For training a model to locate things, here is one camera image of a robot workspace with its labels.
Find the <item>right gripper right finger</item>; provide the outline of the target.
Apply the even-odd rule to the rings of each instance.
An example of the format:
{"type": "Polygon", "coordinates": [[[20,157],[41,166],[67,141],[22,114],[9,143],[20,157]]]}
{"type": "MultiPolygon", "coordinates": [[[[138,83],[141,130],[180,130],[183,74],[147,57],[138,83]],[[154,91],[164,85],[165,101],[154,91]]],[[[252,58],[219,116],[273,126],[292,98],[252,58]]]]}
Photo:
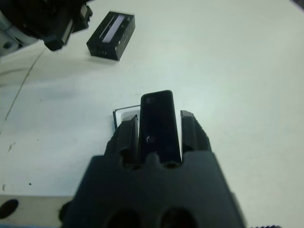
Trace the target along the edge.
{"type": "Polygon", "coordinates": [[[212,152],[209,137],[192,112],[181,110],[181,154],[189,152],[212,152]]]}

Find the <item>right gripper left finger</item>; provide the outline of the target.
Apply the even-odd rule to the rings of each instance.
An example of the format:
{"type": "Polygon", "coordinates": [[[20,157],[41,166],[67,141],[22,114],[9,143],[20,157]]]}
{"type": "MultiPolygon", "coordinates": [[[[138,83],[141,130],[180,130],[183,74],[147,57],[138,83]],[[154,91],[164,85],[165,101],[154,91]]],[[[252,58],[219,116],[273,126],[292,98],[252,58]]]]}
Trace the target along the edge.
{"type": "Polygon", "coordinates": [[[138,163],[138,118],[137,115],[128,117],[127,120],[115,130],[106,146],[106,154],[119,156],[122,165],[128,167],[138,163]]]}

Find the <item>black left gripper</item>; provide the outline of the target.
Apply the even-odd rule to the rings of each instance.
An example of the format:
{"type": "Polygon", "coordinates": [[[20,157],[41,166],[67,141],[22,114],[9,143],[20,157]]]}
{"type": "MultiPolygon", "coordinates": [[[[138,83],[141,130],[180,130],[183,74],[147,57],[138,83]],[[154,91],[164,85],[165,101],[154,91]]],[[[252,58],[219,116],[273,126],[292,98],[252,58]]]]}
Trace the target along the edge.
{"type": "Polygon", "coordinates": [[[86,0],[2,0],[0,49],[18,51],[42,40],[60,50],[72,33],[88,28],[92,14],[86,0]]]}

